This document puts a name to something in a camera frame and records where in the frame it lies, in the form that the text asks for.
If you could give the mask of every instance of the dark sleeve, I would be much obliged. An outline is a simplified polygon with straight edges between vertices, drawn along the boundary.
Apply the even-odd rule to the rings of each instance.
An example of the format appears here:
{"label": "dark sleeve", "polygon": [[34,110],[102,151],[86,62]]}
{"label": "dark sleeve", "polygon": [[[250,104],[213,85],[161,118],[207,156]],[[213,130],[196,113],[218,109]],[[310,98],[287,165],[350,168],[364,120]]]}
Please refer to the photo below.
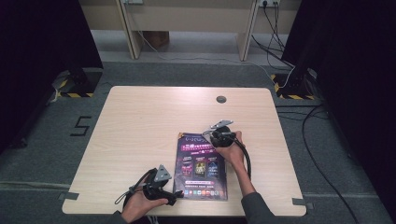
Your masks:
{"label": "dark sleeve", "polygon": [[122,217],[119,211],[113,213],[106,224],[128,224]]}
{"label": "dark sleeve", "polygon": [[248,224],[275,223],[275,216],[268,208],[260,193],[249,193],[242,199]]}

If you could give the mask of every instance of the wooden desk panel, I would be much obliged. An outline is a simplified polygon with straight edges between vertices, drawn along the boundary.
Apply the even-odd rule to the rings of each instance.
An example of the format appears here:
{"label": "wooden desk panel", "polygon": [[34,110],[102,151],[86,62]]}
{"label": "wooden desk panel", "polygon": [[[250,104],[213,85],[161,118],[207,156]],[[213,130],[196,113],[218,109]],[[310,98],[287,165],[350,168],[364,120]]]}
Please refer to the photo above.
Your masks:
{"label": "wooden desk panel", "polygon": [[[219,104],[219,95],[227,97]],[[70,192],[66,214],[112,214],[114,201],[147,170],[163,164],[174,174],[177,135],[201,133],[221,119],[240,130],[252,165],[252,182],[276,216],[303,216],[304,206],[271,93],[253,88],[114,87],[92,133]],[[242,194],[228,165],[228,202],[177,200],[156,216],[244,216]],[[165,186],[172,191],[173,179]]]}

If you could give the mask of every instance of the person's right hand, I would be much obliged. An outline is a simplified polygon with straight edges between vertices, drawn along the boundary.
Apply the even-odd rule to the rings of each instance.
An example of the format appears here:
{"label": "person's right hand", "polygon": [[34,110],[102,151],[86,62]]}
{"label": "person's right hand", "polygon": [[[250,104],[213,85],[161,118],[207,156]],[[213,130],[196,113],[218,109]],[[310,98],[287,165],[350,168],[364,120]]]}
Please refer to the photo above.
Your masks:
{"label": "person's right hand", "polygon": [[[235,134],[238,141],[243,144],[242,133],[240,131],[236,131]],[[236,143],[232,143],[229,147],[217,147],[216,151],[224,157],[224,159],[228,161],[233,168],[244,165],[244,152]]]}

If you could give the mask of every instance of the yellow and black hazard tape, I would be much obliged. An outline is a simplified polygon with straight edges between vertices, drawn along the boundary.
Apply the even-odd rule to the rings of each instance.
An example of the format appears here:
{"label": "yellow and black hazard tape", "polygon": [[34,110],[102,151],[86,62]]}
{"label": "yellow and black hazard tape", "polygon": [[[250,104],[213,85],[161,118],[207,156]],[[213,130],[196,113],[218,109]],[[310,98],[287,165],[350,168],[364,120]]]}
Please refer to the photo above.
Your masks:
{"label": "yellow and black hazard tape", "polygon": [[59,92],[58,96],[71,97],[71,98],[93,97],[93,93]]}
{"label": "yellow and black hazard tape", "polygon": [[276,96],[281,99],[292,99],[292,100],[314,100],[313,95],[301,95],[301,94],[285,94],[282,92],[282,88],[279,88],[279,85],[276,82],[276,75],[271,75],[271,79],[274,81]]}

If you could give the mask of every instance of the power outlet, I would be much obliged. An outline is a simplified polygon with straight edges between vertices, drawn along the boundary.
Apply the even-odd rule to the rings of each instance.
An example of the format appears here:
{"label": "power outlet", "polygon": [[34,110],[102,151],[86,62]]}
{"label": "power outlet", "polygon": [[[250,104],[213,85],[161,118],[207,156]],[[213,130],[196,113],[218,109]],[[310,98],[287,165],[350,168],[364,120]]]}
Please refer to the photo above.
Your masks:
{"label": "power outlet", "polygon": [[259,7],[262,7],[262,3],[267,1],[267,7],[275,7],[276,3],[279,6],[280,0],[260,0]]}

